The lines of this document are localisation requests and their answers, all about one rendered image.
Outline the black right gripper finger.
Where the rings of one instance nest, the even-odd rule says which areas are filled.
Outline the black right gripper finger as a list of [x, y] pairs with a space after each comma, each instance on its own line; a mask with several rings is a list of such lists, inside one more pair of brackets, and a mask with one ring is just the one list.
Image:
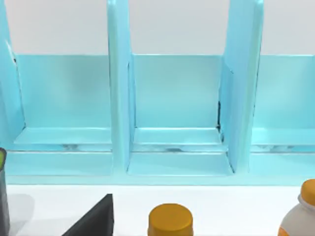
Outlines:
[[113, 236], [113, 194], [106, 194], [62, 236]]

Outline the orange capped bottle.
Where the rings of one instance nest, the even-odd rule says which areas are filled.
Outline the orange capped bottle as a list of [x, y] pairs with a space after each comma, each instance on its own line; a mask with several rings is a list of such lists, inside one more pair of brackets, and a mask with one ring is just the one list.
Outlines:
[[193, 236], [193, 216], [183, 205], [161, 204], [149, 213], [148, 236]]

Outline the grey and green bottle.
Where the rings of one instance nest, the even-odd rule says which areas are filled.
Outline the grey and green bottle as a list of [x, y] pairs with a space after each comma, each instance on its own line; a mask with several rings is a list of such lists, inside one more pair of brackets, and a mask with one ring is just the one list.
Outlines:
[[0, 147], [0, 236], [9, 236], [10, 219], [7, 201], [5, 171], [6, 150]]

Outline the light blue rack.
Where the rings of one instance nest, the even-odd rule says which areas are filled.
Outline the light blue rack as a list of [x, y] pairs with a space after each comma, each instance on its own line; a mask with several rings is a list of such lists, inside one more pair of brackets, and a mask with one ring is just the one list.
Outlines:
[[315, 178], [315, 0], [0, 0], [8, 184]]

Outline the white bottle with orange cap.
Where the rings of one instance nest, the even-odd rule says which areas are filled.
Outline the white bottle with orange cap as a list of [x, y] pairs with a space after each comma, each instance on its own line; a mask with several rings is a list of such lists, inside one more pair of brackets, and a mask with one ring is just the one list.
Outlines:
[[298, 201], [283, 218], [278, 236], [315, 236], [315, 178], [303, 182]]

